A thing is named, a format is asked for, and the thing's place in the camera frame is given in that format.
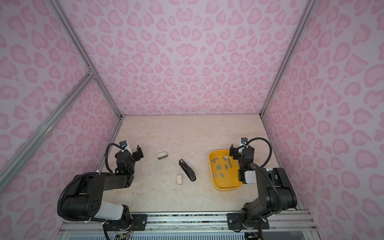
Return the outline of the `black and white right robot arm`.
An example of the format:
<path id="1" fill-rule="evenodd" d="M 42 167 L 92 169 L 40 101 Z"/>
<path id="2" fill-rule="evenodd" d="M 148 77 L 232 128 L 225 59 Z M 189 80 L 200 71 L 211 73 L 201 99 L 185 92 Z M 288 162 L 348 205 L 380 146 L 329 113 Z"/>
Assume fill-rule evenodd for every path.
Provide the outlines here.
<path id="1" fill-rule="evenodd" d="M 258 197 L 245 203 L 237 214 L 227 214 L 229 230 L 268 229 L 268 217 L 294 209 L 298 199 L 283 168 L 268 170 L 254 163 L 254 149 L 230 147 L 230 156 L 239 161 L 238 178 L 241 183 L 256 185 Z"/>

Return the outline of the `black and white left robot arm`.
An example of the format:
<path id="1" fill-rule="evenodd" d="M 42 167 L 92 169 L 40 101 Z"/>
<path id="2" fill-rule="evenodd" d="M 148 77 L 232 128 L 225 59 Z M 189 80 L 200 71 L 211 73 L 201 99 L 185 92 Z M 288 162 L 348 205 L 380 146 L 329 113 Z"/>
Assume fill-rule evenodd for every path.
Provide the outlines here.
<path id="1" fill-rule="evenodd" d="M 103 229 L 132 230 L 134 220 L 126 205 L 115 205 L 103 201 L 105 191 L 129 188 L 134 180 L 135 164 L 143 157 L 143 151 L 137 146 L 135 152 L 130 151 L 126 142 L 120 145 L 111 143 L 107 146 L 118 147 L 115 154 L 117 168 L 107 172 L 89 172 L 76 175 L 63 189 L 57 203 L 57 213 L 64 220 L 71 222 L 99 222 Z"/>

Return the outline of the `yellow plastic tray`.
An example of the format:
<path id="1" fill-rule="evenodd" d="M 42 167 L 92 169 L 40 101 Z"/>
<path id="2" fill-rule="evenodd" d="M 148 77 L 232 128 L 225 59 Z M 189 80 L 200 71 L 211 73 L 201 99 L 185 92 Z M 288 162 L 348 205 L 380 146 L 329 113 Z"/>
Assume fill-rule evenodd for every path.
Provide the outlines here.
<path id="1" fill-rule="evenodd" d="M 229 153 L 229 149 L 222 149 L 212 151 L 209 155 L 212 181 L 214 187 L 218 191 L 225 192 L 236 190 L 242 186 L 242 183 L 238 179 L 239 163 L 237 160 L 234 160 L 232 157 L 230 157 Z M 230 168 L 228 161 L 223 159 L 223 156 L 227 156 L 231 160 L 233 166 L 232 168 Z M 222 166 L 221 170 L 217 169 L 218 164 Z"/>

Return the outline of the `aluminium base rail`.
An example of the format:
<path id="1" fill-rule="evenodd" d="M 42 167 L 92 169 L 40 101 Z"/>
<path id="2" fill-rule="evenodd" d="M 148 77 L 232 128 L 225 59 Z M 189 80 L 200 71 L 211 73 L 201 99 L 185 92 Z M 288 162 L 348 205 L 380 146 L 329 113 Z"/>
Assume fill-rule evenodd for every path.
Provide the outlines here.
<path id="1" fill-rule="evenodd" d="M 240 212 L 137 212 L 132 231 L 104 233 L 100 223 L 65 221 L 57 240 L 257 240 L 258 228 L 241 230 Z M 318 240 L 308 211 L 282 211 L 263 222 L 265 240 Z"/>

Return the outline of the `aluminium frame bar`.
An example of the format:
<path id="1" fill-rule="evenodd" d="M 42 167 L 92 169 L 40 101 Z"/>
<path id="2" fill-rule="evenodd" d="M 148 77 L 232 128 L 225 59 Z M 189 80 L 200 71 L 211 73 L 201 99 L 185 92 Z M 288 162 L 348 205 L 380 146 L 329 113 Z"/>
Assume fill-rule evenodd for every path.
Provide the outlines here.
<path id="1" fill-rule="evenodd" d="M 90 70 L 83 77 L 81 82 L 72 89 L 72 91 L 66 96 L 65 99 L 63 99 L 53 113 L 34 132 L 32 137 L 19 148 L 17 154 L 15 154 L 11 158 L 10 162 L 7 163 L 5 168 L 1 171 L 1 193 L 5 191 L 9 184 L 25 166 L 30 157 L 41 146 L 50 132 L 55 128 L 87 86 L 92 82 L 94 75 L 95 72 Z"/>

